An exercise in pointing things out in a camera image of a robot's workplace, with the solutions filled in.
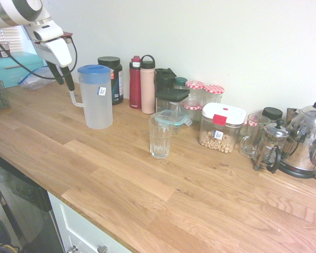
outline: plastic pitcher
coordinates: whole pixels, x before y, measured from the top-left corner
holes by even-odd
[[[92,129],[107,128],[112,124],[112,70],[101,65],[87,65],[78,70],[82,103],[77,103],[71,91],[75,106],[83,107],[85,123]]]

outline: french press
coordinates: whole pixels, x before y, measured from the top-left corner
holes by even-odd
[[[254,170],[260,167],[267,168],[268,171],[275,173],[281,161],[281,150],[289,136],[286,128],[282,127],[284,121],[276,120],[276,123],[267,124],[255,152],[256,165]]]

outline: red gingham jar lid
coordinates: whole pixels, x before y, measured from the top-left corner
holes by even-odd
[[[195,90],[199,90],[204,88],[205,84],[203,82],[200,81],[187,81],[185,83],[186,87],[191,88],[191,89],[195,89]]]
[[[212,94],[222,94],[225,92],[225,89],[219,85],[205,85],[204,90]]]
[[[196,102],[191,102],[191,103],[184,103],[184,107],[188,110],[201,110],[202,105]]]

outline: red clip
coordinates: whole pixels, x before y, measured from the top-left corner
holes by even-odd
[[[213,123],[217,125],[226,125],[227,117],[215,114],[213,117]]]

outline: pitcher handle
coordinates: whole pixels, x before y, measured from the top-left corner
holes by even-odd
[[[75,106],[78,106],[78,107],[84,107],[83,106],[83,103],[77,103],[76,102],[76,98],[75,98],[75,95],[74,95],[74,92],[73,91],[69,91],[69,94],[70,94],[70,98],[72,99],[72,102]]]

